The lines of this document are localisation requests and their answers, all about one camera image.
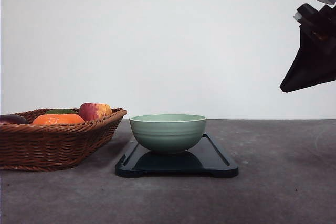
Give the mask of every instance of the gray table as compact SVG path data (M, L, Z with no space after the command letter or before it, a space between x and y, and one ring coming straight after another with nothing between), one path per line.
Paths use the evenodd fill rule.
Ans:
M237 177L118 177L132 138L123 120L77 168L0 172L1 223L336 223L336 120L209 120L206 130Z

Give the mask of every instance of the green bowl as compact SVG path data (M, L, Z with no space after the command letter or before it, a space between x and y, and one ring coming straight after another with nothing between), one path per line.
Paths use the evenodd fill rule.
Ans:
M204 133L206 117L186 114L141 115L130 118L135 139L143 147L174 154L196 145Z

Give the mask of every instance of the plastic tray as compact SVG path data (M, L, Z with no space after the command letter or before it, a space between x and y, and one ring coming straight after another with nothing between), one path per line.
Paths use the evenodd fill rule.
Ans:
M136 140L115 165L120 177L164 174L209 174L218 178L238 175L238 165L208 134L182 153L162 155L142 147Z

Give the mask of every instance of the red apple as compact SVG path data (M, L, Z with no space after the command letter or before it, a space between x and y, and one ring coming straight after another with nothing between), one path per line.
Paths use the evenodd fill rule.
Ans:
M110 106L103 103L84 103L80 106L78 114L85 120L91 121L100 119L112 114Z
M0 123L28 124L28 121L20 115L0 115Z

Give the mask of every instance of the orange fruit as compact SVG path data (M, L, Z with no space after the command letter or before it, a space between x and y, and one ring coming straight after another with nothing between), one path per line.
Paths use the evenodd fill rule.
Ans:
M40 115L31 124L76 124L83 123L84 119L77 114L47 114Z

